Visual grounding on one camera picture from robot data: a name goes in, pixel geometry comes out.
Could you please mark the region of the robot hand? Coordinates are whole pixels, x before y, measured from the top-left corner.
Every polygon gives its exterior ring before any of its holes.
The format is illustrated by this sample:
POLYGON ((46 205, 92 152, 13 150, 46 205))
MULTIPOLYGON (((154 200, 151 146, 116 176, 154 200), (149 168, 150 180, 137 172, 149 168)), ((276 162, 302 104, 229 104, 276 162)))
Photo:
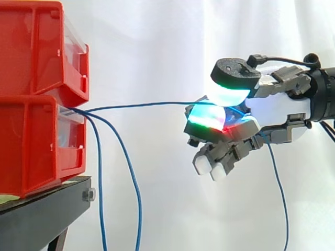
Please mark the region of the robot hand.
POLYGON ((190 146, 198 148, 193 166, 214 181, 226 177, 252 151, 265 143, 290 143, 307 128, 311 87, 305 69, 263 67, 265 56, 219 59, 207 93, 185 109, 190 146))

